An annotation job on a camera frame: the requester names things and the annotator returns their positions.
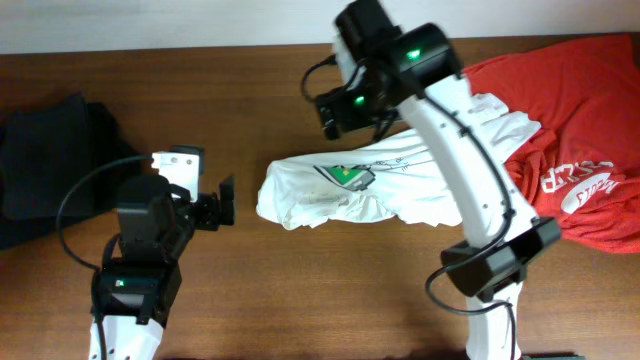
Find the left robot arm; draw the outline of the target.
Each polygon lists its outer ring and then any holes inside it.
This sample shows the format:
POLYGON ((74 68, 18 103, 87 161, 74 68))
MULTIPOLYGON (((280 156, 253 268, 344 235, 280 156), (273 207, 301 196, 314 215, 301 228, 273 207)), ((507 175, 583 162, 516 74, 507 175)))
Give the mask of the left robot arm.
POLYGON ((174 145, 151 156, 153 173, 126 180, 119 230, 91 282, 91 359, 151 359, 182 283, 179 259, 196 231, 235 223, 234 179, 199 190, 203 148, 174 145))

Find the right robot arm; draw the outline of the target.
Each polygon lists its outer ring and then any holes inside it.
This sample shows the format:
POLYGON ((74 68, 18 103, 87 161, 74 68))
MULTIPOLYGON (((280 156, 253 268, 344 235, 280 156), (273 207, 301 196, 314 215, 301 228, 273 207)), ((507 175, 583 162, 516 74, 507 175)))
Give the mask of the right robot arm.
POLYGON ((470 359, 518 359, 517 303, 529 265, 561 236, 540 216, 495 155, 472 111, 468 78, 432 23, 395 25, 377 0, 349 3, 334 21, 326 64, 344 82, 309 95, 326 138, 372 128, 381 139, 406 122, 428 147, 462 218, 463 240, 440 255, 439 274, 464 295, 470 359))

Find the white t-shirt with green print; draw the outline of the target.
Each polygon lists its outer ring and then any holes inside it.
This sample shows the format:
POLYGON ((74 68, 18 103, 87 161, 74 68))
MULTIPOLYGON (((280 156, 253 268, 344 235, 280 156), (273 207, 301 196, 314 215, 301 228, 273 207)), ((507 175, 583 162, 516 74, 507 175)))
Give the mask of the white t-shirt with green print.
POLYGON ((350 151, 271 162, 256 212, 287 230, 393 217, 433 227, 461 222, 451 191, 413 129, 350 151))

